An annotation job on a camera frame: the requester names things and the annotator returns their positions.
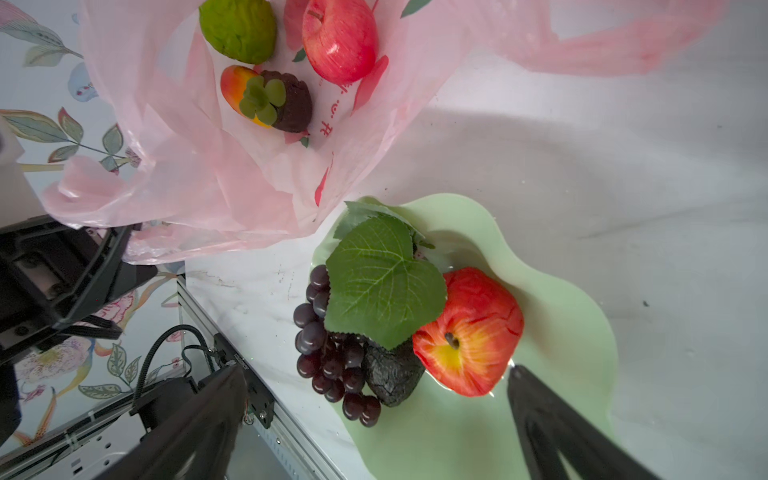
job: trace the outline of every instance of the green plate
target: green plate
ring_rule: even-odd
[[[607,416],[616,340],[600,307],[576,286],[520,261],[491,214],[472,199],[436,194],[391,208],[436,246],[427,257],[441,271],[475,266],[509,288],[525,315],[514,362],[613,438]],[[313,266],[338,245],[335,229],[315,250]],[[373,428],[346,419],[344,425],[378,480],[529,478],[506,388],[505,376],[488,395],[468,398],[424,375],[403,404],[384,407]],[[343,417],[341,403],[334,406]]]

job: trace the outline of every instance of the floral wallpaper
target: floral wallpaper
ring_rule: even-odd
[[[75,154],[123,176],[141,162],[125,147],[78,52],[78,0],[0,0],[0,115],[25,149],[18,162],[38,194]],[[152,343],[180,322],[175,279],[183,267],[162,266],[146,285],[96,313],[123,329],[118,340],[71,337],[16,364],[22,423],[0,455],[133,391]],[[148,382],[184,367],[181,340],[179,332],[158,350]]]

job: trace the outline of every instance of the grape cluster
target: grape cluster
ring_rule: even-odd
[[[312,388],[329,402],[343,399],[346,418],[359,419],[366,427],[372,427],[379,421],[382,406],[375,396],[362,394],[366,384],[361,368],[366,338],[326,331],[323,319],[329,298],[328,269],[319,265],[310,274],[307,303],[293,311],[293,322],[301,329],[296,334],[296,350],[301,353],[296,369],[303,378],[311,378]]]

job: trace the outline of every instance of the apple stem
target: apple stem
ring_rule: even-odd
[[[317,18],[317,19],[318,19],[318,20],[320,20],[321,22],[323,21],[323,16],[322,16],[321,14],[319,14],[319,13],[317,13],[317,12],[313,12],[312,10],[307,10],[306,12],[307,12],[308,14],[312,15],[314,18]]]
[[[453,333],[446,333],[445,339],[448,340],[448,344],[454,349],[458,350],[458,339],[453,336]]]

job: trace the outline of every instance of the pink plastic bag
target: pink plastic bag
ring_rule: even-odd
[[[535,71],[578,75],[645,73],[686,47],[723,14],[726,0],[639,0],[605,18],[594,5],[557,4],[617,28],[559,39],[548,0],[382,0],[372,7],[380,59],[352,85],[322,81],[293,62],[306,0],[272,0],[279,33],[265,69],[295,74],[314,101],[301,135],[257,127],[219,92],[232,61],[197,27],[200,0],[83,0],[82,46],[99,95],[115,109],[142,161],[129,180],[86,157],[68,161],[43,195],[45,209],[72,226],[155,220],[134,233],[125,259],[163,263],[269,246],[314,232],[365,177],[467,53],[486,45]],[[287,18],[283,23],[283,10]],[[633,15],[627,24],[619,15]]]

